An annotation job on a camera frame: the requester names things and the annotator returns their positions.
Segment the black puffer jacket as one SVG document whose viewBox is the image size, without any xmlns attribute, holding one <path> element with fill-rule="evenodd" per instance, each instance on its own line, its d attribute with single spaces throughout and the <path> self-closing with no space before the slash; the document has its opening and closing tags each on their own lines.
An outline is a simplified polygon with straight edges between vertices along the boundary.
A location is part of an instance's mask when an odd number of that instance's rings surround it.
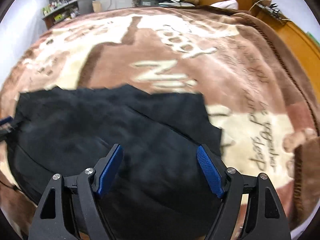
<svg viewBox="0 0 320 240">
<path fill-rule="evenodd" d="M 196 93 L 113 89 L 22 93 L 7 135 L 8 163 L 38 203 L 54 174 L 92 168 L 98 209 L 116 239 L 197 239 L 219 209 L 197 160 L 220 150 L 221 130 Z"/>
</svg>

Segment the brown cream plush blanket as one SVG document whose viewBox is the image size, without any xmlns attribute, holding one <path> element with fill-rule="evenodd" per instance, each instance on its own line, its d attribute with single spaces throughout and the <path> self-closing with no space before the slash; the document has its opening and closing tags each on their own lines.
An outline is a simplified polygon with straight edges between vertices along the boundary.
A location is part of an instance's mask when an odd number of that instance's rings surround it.
<svg viewBox="0 0 320 240">
<path fill-rule="evenodd" d="M 221 130 L 213 154 L 243 175 L 267 174 L 290 234 L 319 201 L 312 85 L 277 33 L 243 12 L 129 8 L 59 23 L 12 68 L 1 89 L 1 119 L 15 117 L 22 93 L 124 85 L 201 94 L 209 122 Z M 1 140 L 1 238 L 29 239 L 38 204 L 16 182 Z"/>
</svg>

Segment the dark cluttered shelf unit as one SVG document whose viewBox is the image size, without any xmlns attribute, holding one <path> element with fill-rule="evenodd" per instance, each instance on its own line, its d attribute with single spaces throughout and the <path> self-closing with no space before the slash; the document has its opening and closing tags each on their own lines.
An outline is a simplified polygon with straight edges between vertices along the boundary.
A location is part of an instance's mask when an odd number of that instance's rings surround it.
<svg viewBox="0 0 320 240">
<path fill-rule="evenodd" d="M 43 10 L 43 18 L 46 28 L 49 30 L 54 25 L 80 15 L 93 12 L 93 2 L 95 0 L 68 0 L 50 11 Z"/>
</svg>

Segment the white pillow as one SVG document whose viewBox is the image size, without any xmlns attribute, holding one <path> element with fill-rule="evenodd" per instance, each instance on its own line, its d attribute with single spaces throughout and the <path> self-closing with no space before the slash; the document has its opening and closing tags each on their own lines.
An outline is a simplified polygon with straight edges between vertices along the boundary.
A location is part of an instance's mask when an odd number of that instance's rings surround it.
<svg viewBox="0 0 320 240">
<path fill-rule="evenodd" d="M 210 6 L 220 8 L 220 9 L 232 9 L 232 10 L 239 9 L 239 3 L 237 2 L 237 0 L 226 0 L 226 1 L 216 2 L 211 4 Z"/>
</svg>

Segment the clutter pile beside bed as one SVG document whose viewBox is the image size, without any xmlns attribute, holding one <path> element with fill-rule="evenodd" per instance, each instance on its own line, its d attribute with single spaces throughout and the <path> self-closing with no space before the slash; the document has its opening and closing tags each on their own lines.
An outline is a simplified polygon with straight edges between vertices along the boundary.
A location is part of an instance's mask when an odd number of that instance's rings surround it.
<svg viewBox="0 0 320 240">
<path fill-rule="evenodd" d="M 199 0 L 133 0 L 135 7 L 193 7 Z"/>
</svg>

